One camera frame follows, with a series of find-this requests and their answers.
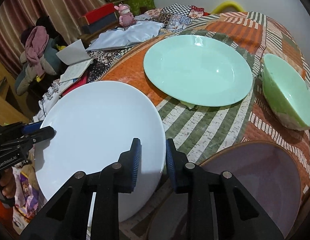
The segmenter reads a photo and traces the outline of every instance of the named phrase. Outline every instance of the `plush toy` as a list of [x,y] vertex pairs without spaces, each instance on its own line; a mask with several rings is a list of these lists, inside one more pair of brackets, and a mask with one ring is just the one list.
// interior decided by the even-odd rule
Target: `plush toy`
[[130,7],[127,4],[119,4],[119,6],[114,6],[114,8],[119,13],[119,24],[122,27],[128,27],[134,25],[136,21],[134,20],[133,14],[130,12]]

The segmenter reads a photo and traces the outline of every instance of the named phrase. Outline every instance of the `mint green plate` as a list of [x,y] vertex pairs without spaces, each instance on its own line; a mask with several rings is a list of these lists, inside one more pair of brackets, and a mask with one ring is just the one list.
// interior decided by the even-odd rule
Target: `mint green plate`
[[227,106],[242,100],[252,87],[246,60],[212,38],[180,35],[153,45],[145,55],[149,80],[164,93],[199,106]]
[[273,54],[264,56],[263,94],[283,126],[310,129],[310,89],[290,64]]

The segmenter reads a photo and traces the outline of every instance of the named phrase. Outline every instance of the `finger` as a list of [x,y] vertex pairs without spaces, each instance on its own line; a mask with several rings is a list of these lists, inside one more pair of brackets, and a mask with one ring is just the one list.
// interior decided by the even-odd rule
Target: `finger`
[[6,198],[13,198],[16,193],[16,182],[14,179],[11,179],[6,187],[2,190],[2,194]]
[[13,169],[7,169],[2,173],[1,179],[0,179],[0,185],[1,187],[6,186],[9,181],[13,178]]

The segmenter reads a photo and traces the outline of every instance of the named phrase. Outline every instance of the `plate rim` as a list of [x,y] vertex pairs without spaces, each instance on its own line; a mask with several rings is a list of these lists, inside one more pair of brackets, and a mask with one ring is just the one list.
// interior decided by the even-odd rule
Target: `plate rim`
[[160,40],[159,42],[153,44],[153,45],[147,50],[147,52],[146,52],[146,54],[145,54],[145,56],[144,56],[144,59],[143,59],[143,69],[144,69],[144,73],[145,73],[145,75],[147,76],[147,78],[149,79],[149,81],[150,81],[157,89],[159,89],[160,91],[164,92],[165,94],[167,94],[167,95],[169,95],[169,96],[171,96],[171,97],[173,97],[173,98],[176,98],[177,100],[179,100],[179,101],[181,101],[181,102],[185,102],[185,103],[188,103],[188,104],[194,104],[194,105],[196,105],[196,106],[207,106],[207,107],[230,106],[230,105],[232,105],[232,104],[238,103],[238,102],[240,102],[241,100],[243,100],[243,99],[249,94],[250,90],[252,89],[252,85],[253,85],[253,74],[252,74],[251,67],[249,66],[249,64],[247,63],[247,61],[246,61],[246,60],[244,59],[244,57],[243,57],[239,52],[237,52],[236,50],[234,50],[234,51],[235,51],[237,54],[239,54],[239,56],[241,56],[241,57],[243,58],[244,62],[246,63],[245,65],[246,65],[246,67],[247,67],[247,73],[248,73],[248,70],[249,70],[249,72],[250,72],[250,75],[249,75],[249,76],[250,76],[250,78],[249,78],[250,80],[248,81],[248,83],[250,84],[250,88],[248,89],[248,91],[247,91],[247,93],[245,94],[245,96],[244,96],[243,98],[241,98],[240,100],[238,100],[238,101],[234,101],[234,100],[233,100],[232,102],[227,103],[227,104],[226,104],[226,103],[223,103],[223,104],[210,104],[210,105],[207,105],[207,104],[205,104],[205,105],[203,105],[203,104],[196,104],[196,103],[194,103],[194,102],[185,101],[185,100],[179,99],[179,98],[177,98],[177,97],[174,97],[174,96],[168,94],[166,91],[163,91],[162,89],[160,89],[159,87],[157,87],[157,85],[155,85],[155,84],[151,81],[151,79],[150,79],[149,76],[147,75],[147,71],[145,70],[145,59],[146,59],[146,57],[149,57],[149,54],[151,53],[151,49],[152,49],[154,46],[160,44],[161,42],[163,42],[163,41],[165,41],[165,40],[167,40],[167,39],[172,39],[172,38],[175,38],[175,39],[177,39],[177,38],[184,38],[185,36],[193,36],[193,37],[200,37],[200,38],[204,38],[204,39],[205,39],[205,38],[211,39],[211,40],[213,40],[213,42],[221,43],[221,44],[223,44],[223,46],[225,45],[225,46],[231,48],[231,46],[228,46],[228,45],[227,45],[226,43],[224,43],[224,42],[221,42],[221,41],[219,41],[219,40],[213,39],[213,38],[211,38],[211,37],[201,36],[201,35],[186,34],[186,35],[176,35],[176,36],[171,36],[171,37],[164,38],[164,39]]
[[[158,112],[157,109],[156,109],[156,106],[153,104],[153,102],[152,102],[142,91],[140,91],[140,90],[137,89],[136,87],[134,87],[134,86],[132,86],[132,85],[130,85],[130,84],[124,83],[124,82],[120,82],[120,81],[101,80],[101,81],[98,81],[98,83],[99,83],[99,82],[104,82],[104,83],[106,83],[106,82],[107,82],[107,83],[117,83],[117,84],[120,83],[120,85],[127,86],[127,87],[132,87],[133,90],[135,90],[137,93],[141,93],[141,94],[143,95],[143,97],[146,99],[146,101],[148,101],[148,102],[150,103],[150,106],[151,106],[151,107],[153,108],[153,110],[155,110],[155,112],[157,113],[156,116],[157,116],[158,120],[159,120],[160,123],[161,123],[161,126],[160,126],[160,127],[161,127],[161,131],[162,131],[162,140],[163,140],[163,157],[162,157],[162,161],[161,161],[161,169],[160,169],[160,173],[159,173],[159,174],[160,174],[159,180],[158,180],[158,182],[156,183],[156,186],[154,187],[154,189],[152,190],[152,193],[150,194],[150,196],[146,198],[145,203],[132,215],[132,216],[134,216],[136,213],[138,213],[138,212],[141,210],[141,208],[147,203],[147,201],[148,201],[148,200],[151,198],[151,196],[154,194],[154,192],[155,192],[155,190],[156,190],[156,188],[157,188],[157,185],[158,185],[158,183],[159,183],[159,181],[160,181],[160,179],[161,179],[161,177],[162,177],[162,173],[163,173],[164,166],[165,166],[165,160],[166,160],[166,134],[165,134],[164,125],[163,125],[162,119],[161,119],[161,117],[160,117],[160,115],[159,115],[159,112]],[[83,86],[87,86],[87,85],[88,85],[88,86],[92,86],[91,84],[95,84],[95,83],[97,83],[97,82],[91,82],[91,83],[85,84],[85,85],[83,85]],[[68,96],[69,94],[74,93],[74,91],[75,91],[76,89],[70,91],[70,92],[67,93],[64,97]],[[50,109],[50,111],[61,101],[61,99],[59,99],[59,100],[57,101],[57,103]],[[42,122],[40,128],[44,127],[45,119],[44,119],[44,121]],[[36,161],[35,161],[34,164],[35,164],[35,165],[34,165],[34,166],[35,166],[35,167],[34,167],[34,170],[35,170],[37,182],[38,182],[40,191],[42,192],[42,195],[45,197],[45,194],[44,194],[44,192],[42,191],[42,188],[41,188],[40,183],[39,183],[39,179],[38,179],[38,177],[37,177]]]
[[[278,144],[276,144],[276,143],[274,143],[274,142],[264,141],[264,140],[247,141],[247,142],[242,142],[242,143],[238,143],[238,144],[231,145],[231,146],[229,146],[229,147],[227,147],[227,148],[225,148],[225,149],[223,149],[223,150],[217,152],[215,155],[213,155],[213,156],[211,156],[211,157],[208,157],[207,159],[203,160],[203,161],[199,164],[199,166],[203,167],[207,162],[211,161],[212,159],[218,157],[220,154],[223,154],[223,153],[225,153],[225,152],[227,152],[227,151],[229,151],[229,150],[235,149],[235,148],[237,148],[237,147],[239,147],[239,146],[245,146],[245,145],[255,144],[255,143],[270,144],[270,145],[272,145],[272,146],[275,146],[276,148],[279,148],[279,149],[285,151],[286,154],[289,155],[290,158],[292,159],[292,161],[294,162],[295,167],[296,167],[296,169],[297,169],[297,171],[298,171],[299,177],[301,178],[300,170],[298,169],[298,165],[297,165],[296,161],[294,160],[293,156],[292,156],[286,149],[284,149],[283,147],[281,147],[280,145],[278,145]],[[301,201],[301,199],[302,199],[301,180],[299,180],[299,192],[300,192],[300,201]],[[153,224],[153,221],[154,221],[155,217],[159,214],[159,212],[160,212],[162,206],[163,206],[164,203],[168,200],[168,198],[171,197],[171,195],[172,195],[173,193],[174,193],[174,191],[171,190],[171,191],[167,194],[167,197],[163,200],[163,202],[158,206],[157,210],[155,211],[155,213],[154,213],[153,217],[151,218],[151,221],[150,221],[150,223],[149,223],[149,225],[148,225],[148,227],[147,227],[147,230],[146,230],[146,239],[149,239],[149,232],[150,232],[150,230],[151,230],[151,227],[152,227],[152,224]],[[300,207],[298,208],[298,210],[297,210],[297,212],[296,212],[296,215],[295,215],[296,217],[297,217],[297,215],[298,215],[299,210],[300,210]]]

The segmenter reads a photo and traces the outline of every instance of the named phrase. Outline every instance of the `pink toy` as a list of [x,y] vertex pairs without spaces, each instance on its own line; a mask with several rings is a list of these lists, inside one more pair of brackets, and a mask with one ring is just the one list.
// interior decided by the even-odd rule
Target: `pink toy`
[[119,24],[122,27],[128,27],[134,25],[136,21],[134,20],[133,14],[130,12],[130,7],[127,4],[119,4],[118,6],[114,6],[114,8],[119,13]]

